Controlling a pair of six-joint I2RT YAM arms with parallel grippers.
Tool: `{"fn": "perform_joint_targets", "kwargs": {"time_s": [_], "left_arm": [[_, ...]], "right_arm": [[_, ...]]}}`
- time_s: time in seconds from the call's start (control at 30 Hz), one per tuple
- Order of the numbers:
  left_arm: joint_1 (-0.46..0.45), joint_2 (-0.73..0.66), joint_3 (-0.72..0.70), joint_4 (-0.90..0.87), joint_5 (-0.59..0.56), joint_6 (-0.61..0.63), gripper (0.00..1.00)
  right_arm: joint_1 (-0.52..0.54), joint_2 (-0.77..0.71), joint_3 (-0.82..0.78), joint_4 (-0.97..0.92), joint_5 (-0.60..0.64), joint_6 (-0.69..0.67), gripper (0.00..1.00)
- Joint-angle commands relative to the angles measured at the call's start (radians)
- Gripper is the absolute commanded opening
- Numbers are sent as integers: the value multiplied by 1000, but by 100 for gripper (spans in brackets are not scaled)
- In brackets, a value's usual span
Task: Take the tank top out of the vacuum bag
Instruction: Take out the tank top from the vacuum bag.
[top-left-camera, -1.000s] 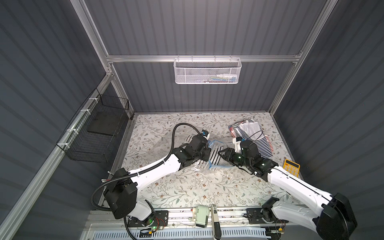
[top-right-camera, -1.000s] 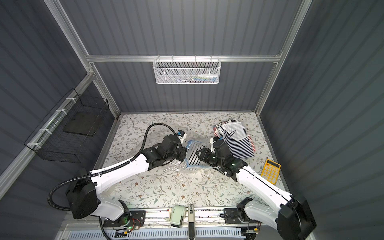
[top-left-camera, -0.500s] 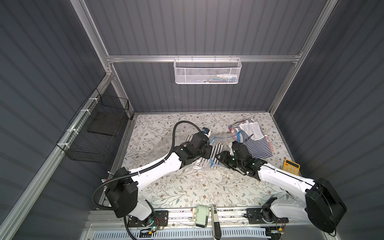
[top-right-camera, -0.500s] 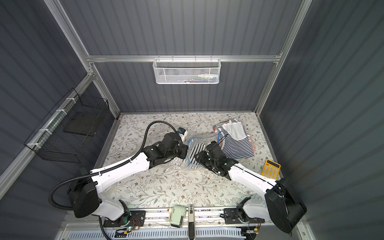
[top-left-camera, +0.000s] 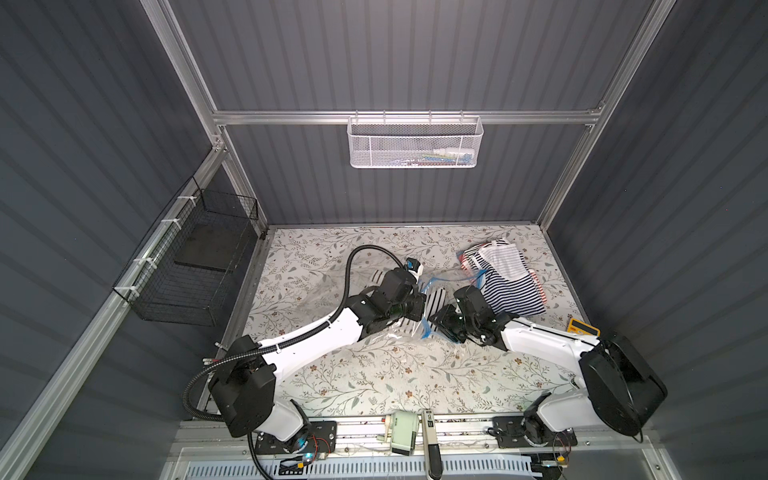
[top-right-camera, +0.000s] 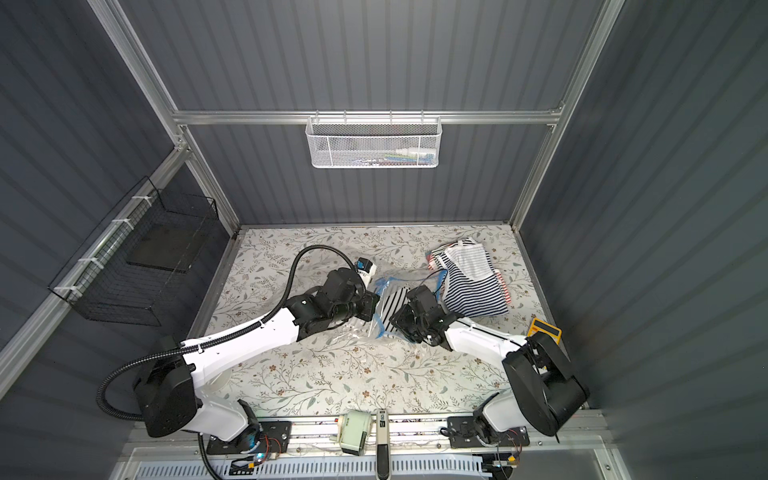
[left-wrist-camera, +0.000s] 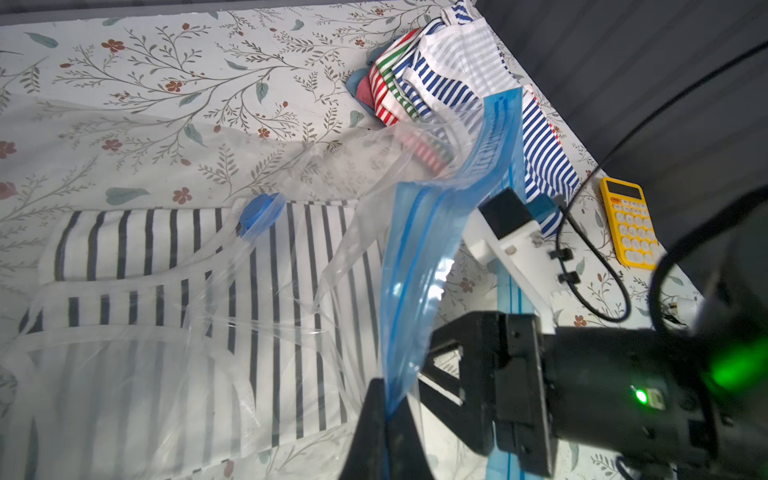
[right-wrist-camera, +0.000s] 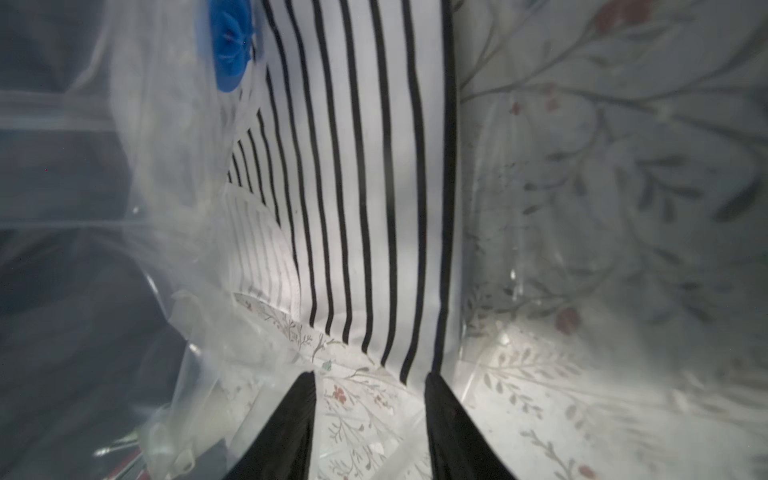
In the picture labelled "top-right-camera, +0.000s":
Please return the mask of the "clear vacuum bag blue zipper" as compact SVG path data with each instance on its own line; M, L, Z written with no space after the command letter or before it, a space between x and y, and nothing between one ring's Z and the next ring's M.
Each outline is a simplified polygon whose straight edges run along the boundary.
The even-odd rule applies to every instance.
M293 279L302 257L314 250L330 251L346 263L327 274L325 283L302 294L290 294ZM396 301L392 295L383 298L368 289L366 280L373 272L373 263L361 258L357 262L342 251L327 245L311 245L294 258L288 284L279 302L298 327L299 341L313 335L339 329L357 319L372 323L380 330L384 322L406 340L429 346L447 345L447 330L459 315L441 306L435 294L425 285L405 291Z

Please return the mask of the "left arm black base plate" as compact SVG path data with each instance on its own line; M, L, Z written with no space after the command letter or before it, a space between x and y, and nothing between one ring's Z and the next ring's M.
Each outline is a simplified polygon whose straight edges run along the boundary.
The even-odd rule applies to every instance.
M289 421L262 421L258 428L247 428L234 440L212 436L206 446L208 455L260 455L287 452L293 424Z

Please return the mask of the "navy striped garment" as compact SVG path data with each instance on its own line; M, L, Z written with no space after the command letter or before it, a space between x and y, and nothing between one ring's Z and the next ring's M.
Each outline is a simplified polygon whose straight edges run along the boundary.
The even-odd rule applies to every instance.
M430 270L444 274L439 302L447 311L470 318L507 313L509 292L481 243L459 239L430 251L426 259Z

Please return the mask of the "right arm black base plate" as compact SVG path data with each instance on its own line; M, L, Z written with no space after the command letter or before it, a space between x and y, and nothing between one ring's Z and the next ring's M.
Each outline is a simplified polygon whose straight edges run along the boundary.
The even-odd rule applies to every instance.
M530 445L525 427L497 431L487 421L471 415L449 416L439 432L448 438L450 446L454 449L481 447L522 449Z

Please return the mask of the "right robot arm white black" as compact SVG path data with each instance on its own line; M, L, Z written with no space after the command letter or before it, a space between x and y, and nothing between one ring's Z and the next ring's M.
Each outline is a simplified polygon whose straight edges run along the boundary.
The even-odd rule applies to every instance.
M524 337L485 327L446 311L425 286L406 292L390 323L412 343L442 347L503 369L509 389L492 394L473 411L474 437L482 444L498 444L524 427L555 437L588 400L589 389L545 332Z

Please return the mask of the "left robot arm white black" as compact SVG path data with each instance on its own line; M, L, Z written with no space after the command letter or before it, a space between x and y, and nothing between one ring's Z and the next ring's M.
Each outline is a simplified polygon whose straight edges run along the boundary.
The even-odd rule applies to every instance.
M243 400L228 400L210 384L231 368L272 349L331 331L352 318L373 318L378 296L368 290L376 265L360 258L354 270L331 271L325 283L289 298L271 319L246 323L251 330L235 339L233 328L190 339L193 351L153 360L140 367L133 389L147 434L161 438L177 431L211 435L224 442L254 443L260 425Z

